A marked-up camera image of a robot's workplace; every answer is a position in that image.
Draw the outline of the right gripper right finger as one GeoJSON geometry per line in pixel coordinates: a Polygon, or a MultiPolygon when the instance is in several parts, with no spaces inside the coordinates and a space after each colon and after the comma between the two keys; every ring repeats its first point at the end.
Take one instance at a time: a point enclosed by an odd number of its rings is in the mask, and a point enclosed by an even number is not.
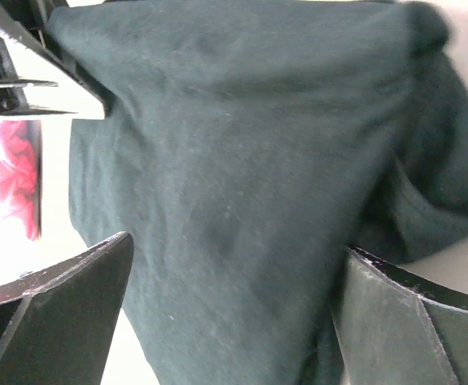
{"type": "Polygon", "coordinates": [[[468,294],[351,247],[332,317],[351,384],[468,384],[468,294]]]}

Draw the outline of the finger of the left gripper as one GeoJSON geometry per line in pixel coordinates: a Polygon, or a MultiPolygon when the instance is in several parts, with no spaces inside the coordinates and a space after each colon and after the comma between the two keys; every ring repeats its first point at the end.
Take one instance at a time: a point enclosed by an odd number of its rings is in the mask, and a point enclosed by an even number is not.
{"type": "Polygon", "coordinates": [[[25,42],[0,34],[0,116],[77,113],[77,82],[52,38],[34,27],[25,42]]]}
{"type": "Polygon", "coordinates": [[[105,117],[104,101],[47,33],[52,12],[67,6],[65,1],[0,1],[0,119],[105,117]]]}

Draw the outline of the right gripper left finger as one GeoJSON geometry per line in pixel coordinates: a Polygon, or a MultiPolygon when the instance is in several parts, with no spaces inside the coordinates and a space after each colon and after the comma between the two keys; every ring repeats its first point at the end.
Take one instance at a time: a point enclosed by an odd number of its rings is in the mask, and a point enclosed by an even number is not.
{"type": "Polygon", "coordinates": [[[119,232],[0,286],[0,384],[99,384],[132,259],[119,232]]]}

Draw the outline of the black t shirt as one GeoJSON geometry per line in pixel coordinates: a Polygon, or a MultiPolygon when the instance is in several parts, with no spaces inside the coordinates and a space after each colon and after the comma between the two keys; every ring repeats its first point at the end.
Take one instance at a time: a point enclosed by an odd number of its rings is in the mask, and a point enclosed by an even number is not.
{"type": "Polygon", "coordinates": [[[468,95],[429,4],[115,1],[47,29],[109,106],[71,127],[71,222],[132,234],[162,384],[336,384],[345,247],[468,237],[468,95]]]}

